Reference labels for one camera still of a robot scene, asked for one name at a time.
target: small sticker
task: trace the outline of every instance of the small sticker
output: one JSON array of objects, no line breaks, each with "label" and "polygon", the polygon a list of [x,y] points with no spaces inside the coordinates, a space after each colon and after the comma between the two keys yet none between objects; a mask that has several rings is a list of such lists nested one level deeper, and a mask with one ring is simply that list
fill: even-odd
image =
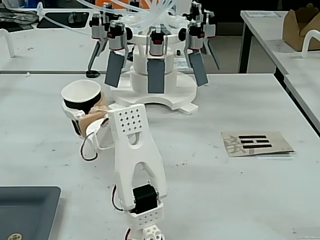
[{"label": "small sticker", "polygon": [[176,57],[174,59],[174,66],[176,69],[189,69],[187,60],[184,57]]},{"label": "small sticker", "polygon": [[22,235],[20,233],[13,233],[7,240],[22,240]]}]

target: metal table leg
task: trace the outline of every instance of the metal table leg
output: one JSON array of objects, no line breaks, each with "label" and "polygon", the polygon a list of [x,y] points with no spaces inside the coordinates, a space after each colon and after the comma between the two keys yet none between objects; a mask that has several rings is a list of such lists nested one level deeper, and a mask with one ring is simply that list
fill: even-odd
[{"label": "metal table leg", "polygon": [[238,67],[239,74],[247,73],[252,36],[253,36],[252,32],[250,31],[248,26],[244,23],[243,32],[242,32],[242,44],[241,44],[241,52],[240,52],[240,59],[239,59],[239,67]]}]

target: circular base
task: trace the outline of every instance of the circular base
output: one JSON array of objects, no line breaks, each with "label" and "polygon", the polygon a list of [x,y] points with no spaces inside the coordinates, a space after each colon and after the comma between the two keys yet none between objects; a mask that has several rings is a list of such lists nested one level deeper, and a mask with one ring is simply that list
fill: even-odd
[{"label": "circular base", "polygon": [[164,94],[136,92],[132,88],[130,75],[123,74],[118,88],[112,88],[112,94],[116,104],[110,105],[110,108],[118,108],[119,105],[128,107],[134,104],[162,104],[185,114],[192,114],[198,110],[198,106],[192,103],[197,94],[197,84],[191,76],[181,72],[177,73],[176,87],[171,92],[167,91]]},{"label": "circular base", "polygon": [[86,71],[85,72],[85,76],[88,79],[95,79],[95,78],[100,76],[100,73],[98,71],[95,71],[95,70],[90,70],[90,71]]}]

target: white 3d-printed part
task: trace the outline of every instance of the white 3d-printed part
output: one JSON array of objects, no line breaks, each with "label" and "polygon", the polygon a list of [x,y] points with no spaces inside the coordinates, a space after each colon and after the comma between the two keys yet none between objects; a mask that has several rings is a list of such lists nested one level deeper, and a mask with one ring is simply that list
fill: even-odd
[{"label": "white 3d-printed part", "polygon": [[[142,164],[156,189],[159,200],[167,196],[167,180],[161,155],[152,138],[146,108],[136,104],[108,112],[115,144],[114,174],[121,206],[135,208],[133,177],[137,164]],[[129,138],[135,135],[131,144]]]}]

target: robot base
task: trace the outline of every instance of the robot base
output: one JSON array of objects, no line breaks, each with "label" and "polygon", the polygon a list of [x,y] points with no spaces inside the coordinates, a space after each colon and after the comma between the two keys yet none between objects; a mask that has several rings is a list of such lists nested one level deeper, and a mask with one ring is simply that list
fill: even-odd
[{"label": "robot base", "polygon": [[193,104],[197,94],[197,84],[194,79],[184,73],[173,70],[165,75],[165,93],[148,93],[148,76],[136,73],[130,68],[130,75],[121,76],[118,88],[112,88],[113,98],[116,103],[110,105],[111,109],[119,105],[128,107],[134,104],[162,104],[172,110],[179,110],[184,114],[198,111],[198,106]]}]

